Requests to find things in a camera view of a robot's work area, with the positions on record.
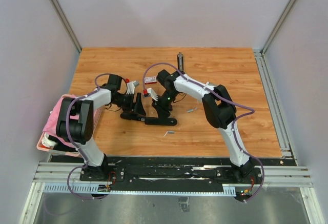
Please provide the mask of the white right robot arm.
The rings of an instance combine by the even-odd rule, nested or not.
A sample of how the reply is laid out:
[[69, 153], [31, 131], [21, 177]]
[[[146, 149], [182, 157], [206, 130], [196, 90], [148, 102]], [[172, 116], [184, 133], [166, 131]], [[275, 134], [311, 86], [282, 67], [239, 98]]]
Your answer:
[[167, 70], [161, 70], [156, 79], [165, 88], [165, 92], [153, 97], [152, 101], [158, 117], [170, 117], [172, 102], [179, 93], [185, 93], [201, 102], [208, 123], [218, 129], [228, 148], [233, 179], [238, 183], [249, 179], [254, 163], [238, 131], [236, 104], [232, 102], [225, 86], [203, 84], [178, 71], [170, 74]]

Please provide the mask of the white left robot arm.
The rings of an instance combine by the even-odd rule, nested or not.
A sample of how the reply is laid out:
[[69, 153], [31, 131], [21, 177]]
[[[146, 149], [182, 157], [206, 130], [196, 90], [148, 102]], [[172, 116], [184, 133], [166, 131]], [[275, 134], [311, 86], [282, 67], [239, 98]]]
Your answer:
[[109, 177], [110, 168], [106, 155], [99, 149], [94, 138], [94, 112], [114, 104], [123, 111], [133, 111], [141, 106], [140, 94], [134, 101], [139, 82], [129, 81], [115, 74], [107, 74], [108, 81], [85, 95], [65, 97], [61, 103], [56, 124], [56, 135], [71, 143], [84, 160], [83, 170], [103, 181]]

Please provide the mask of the black stapler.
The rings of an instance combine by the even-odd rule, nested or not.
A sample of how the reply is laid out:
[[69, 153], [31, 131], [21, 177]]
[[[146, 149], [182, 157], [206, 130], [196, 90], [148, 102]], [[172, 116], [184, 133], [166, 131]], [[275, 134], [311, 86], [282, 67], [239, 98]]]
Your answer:
[[184, 55], [181, 52], [179, 52], [177, 54], [177, 64], [178, 64], [179, 71], [183, 72], [184, 71]]
[[175, 126], [177, 125], [177, 119], [175, 118], [158, 118], [158, 117], [145, 117], [138, 114], [122, 113], [120, 115], [122, 119], [135, 120], [143, 122], [145, 125], [153, 126]]

